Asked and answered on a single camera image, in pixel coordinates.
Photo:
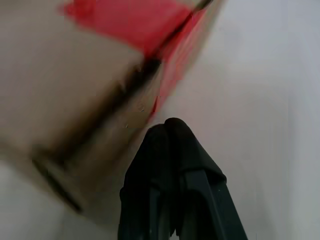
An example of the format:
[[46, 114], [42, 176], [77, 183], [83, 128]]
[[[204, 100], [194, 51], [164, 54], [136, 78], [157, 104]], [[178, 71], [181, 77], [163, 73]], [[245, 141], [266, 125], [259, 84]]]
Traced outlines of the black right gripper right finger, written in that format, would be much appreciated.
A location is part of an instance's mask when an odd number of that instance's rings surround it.
[[246, 240], [222, 170], [183, 120], [169, 118], [164, 126], [179, 180], [179, 239]]

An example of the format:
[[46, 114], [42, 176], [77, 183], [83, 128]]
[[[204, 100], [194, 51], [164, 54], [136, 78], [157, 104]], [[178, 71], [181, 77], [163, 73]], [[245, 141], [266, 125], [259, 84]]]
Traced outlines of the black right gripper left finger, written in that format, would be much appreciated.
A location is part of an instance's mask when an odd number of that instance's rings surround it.
[[175, 183], [169, 136], [163, 124], [147, 130], [125, 173], [119, 196], [118, 239], [170, 239], [175, 231]]

